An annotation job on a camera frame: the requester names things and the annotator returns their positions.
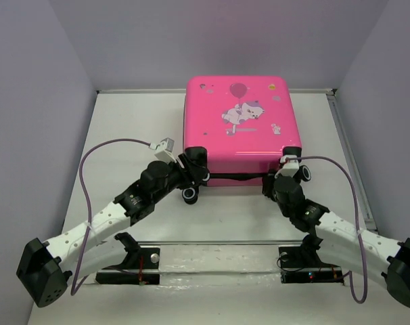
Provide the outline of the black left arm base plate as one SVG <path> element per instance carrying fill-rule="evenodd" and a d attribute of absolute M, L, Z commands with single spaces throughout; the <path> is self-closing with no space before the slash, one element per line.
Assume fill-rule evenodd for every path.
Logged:
<path fill-rule="evenodd" d="M 159 285 L 160 247 L 142 247 L 137 254 L 128 254 L 124 261 L 106 267 L 95 275 L 98 284 Z"/>

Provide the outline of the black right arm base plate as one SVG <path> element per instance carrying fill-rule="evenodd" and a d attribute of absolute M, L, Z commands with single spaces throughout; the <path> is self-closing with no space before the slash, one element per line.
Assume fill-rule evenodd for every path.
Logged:
<path fill-rule="evenodd" d="M 341 283 L 345 273 L 337 265 L 320 261 L 315 251 L 301 246 L 281 246 L 276 265 L 282 284 Z"/>

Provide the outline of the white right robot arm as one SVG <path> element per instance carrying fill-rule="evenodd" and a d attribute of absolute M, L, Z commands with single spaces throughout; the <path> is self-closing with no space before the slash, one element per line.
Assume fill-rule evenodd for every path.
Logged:
<path fill-rule="evenodd" d="M 263 177 L 263 194 L 276 202 L 282 215 L 306 234 L 300 258 L 307 265 L 334 264 L 385 288 L 410 308 L 410 238 L 398 241 L 360 228 L 327 207 L 305 197 L 290 176 Z"/>

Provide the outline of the pink hard-shell suitcase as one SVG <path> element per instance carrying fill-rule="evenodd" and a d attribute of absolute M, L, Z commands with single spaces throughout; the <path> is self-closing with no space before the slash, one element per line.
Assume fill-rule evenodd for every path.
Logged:
<path fill-rule="evenodd" d="M 187 83 L 183 151 L 209 171 L 206 186 L 259 186 L 284 156 L 302 155 L 286 81 L 203 75 Z"/>

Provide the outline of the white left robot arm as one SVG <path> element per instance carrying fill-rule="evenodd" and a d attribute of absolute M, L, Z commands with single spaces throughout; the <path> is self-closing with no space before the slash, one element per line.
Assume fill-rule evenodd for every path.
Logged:
<path fill-rule="evenodd" d="M 37 307 L 51 305 L 67 290 L 75 294 L 89 274 L 101 269 L 95 257 L 91 267 L 83 261 L 103 248 L 106 239 L 121 244 L 114 254 L 121 266 L 136 264 L 139 247 L 125 230 L 153 213 L 173 190 L 180 190 L 185 202 L 196 202 L 198 188 L 210 179 L 206 149 L 190 147 L 178 156 L 162 144 L 154 149 L 156 160 L 100 212 L 89 213 L 86 221 L 63 234 L 26 243 L 16 275 Z"/>

